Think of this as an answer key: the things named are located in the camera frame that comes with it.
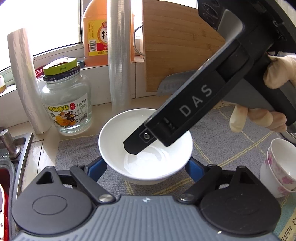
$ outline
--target metal bolt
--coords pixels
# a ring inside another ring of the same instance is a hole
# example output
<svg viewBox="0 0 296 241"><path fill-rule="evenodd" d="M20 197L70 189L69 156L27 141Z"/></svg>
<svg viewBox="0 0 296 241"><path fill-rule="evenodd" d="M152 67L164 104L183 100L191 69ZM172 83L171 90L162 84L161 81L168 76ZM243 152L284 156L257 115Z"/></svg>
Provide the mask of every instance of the metal bolt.
<svg viewBox="0 0 296 241"><path fill-rule="evenodd" d="M148 133L145 133L145 134L143 135L143 137L144 137L146 140L149 140L149 139L150 139L150 135L149 135Z"/></svg>
<svg viewBox="0 0 296 241"><path fill-rule="evenodd" d="M78 164L78 165L76 165L77 167L79 167L79 168L81 168L82 170L84 169L84 167L85 167L85 165L83 165L83 164Z"/></svg>
<svg viewBox="0 0 296 241"><path fill-rule="evenodd" d="M194 199L194 196L190 193L183 193L179 196L179 199L185 202L191 202Z"/></svg>
<svg viewBox="0 0 296 241"><path fill-rule="evenodd" d="M275 20L273 20L272 22L273 22L274 26L276 26L276 27L279 26L278 23Z"/></svg>
<svg viewBox="0 0 296 241"><path fill-rule="evenodd" d="M103 194L99 196L99 200L101 202L111 202L114 199L114 197L110 194Z"/></svg>

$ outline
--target knife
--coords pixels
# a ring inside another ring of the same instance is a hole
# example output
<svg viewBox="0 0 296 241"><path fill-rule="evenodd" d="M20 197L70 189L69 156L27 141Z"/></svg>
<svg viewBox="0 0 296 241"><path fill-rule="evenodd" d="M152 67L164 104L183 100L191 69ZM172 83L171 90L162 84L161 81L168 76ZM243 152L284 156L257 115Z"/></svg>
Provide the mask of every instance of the knife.
<svg viewBox="0 0 296 241"><path fill-rule="evenodd" d="M196 70L190 70L185 72L180 72L176 74L171 74L165 77L157 88L156 96L170 95L176 92L182 84L184 84Z"/></svg>

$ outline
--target teacup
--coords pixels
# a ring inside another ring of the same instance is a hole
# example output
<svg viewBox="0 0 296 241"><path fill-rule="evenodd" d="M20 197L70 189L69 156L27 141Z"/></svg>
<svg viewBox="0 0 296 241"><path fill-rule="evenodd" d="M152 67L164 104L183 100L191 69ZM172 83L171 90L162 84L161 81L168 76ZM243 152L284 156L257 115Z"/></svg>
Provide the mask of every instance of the teacup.
<svg viewBox="0 0 296 241"><path fill-rule="evenodd" d="M271 194L276 197L283 197L288 195L289 193L294 193L296 190L292 191L285 188L279 180L274 175L271 167L270 167L271 159L267 155L265 161L261 165L260 169L260 181L263 185L271 192Z"/></svg>
<svg viewBox="0 0 296 241"><path fill-rule="evenodd" d="M279 182L289 190L296 188L296 147L284 139L274 139L267 151L270 167Z"/></svg>

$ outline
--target gray device base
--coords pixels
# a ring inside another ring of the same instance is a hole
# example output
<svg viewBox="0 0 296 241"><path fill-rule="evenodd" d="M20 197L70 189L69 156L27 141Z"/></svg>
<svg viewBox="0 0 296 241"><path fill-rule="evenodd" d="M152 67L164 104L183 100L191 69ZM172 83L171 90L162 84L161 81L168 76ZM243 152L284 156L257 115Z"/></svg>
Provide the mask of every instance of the gray device base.
<svg viewBox="0 0 296 241"><path fill-rule="evenodd" d="M55 237L21 232L15 241L275 241L272 234L234 237L210 226L193 205L172 196L122 196L114 204L99 206L76 230Z"/></svg>

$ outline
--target glove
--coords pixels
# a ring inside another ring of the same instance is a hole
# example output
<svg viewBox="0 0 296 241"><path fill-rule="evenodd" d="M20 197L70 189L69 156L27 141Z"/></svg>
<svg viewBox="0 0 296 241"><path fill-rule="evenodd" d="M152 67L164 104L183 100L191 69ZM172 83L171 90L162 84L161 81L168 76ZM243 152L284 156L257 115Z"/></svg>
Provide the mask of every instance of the glove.
<svg viewBox="0 0 296 241"><path fill-rule="evenodd" d="M267 87L276 89L287 81L296 86L296 59L295 56L276 57L270 56L271 63L264 73L263 80ZM265 109L249 109L236 104L229 120L230 129L233 132L241 132L247 116L259 126L266 127L275 132L287 130L286 116L276 111Z"/></svg>

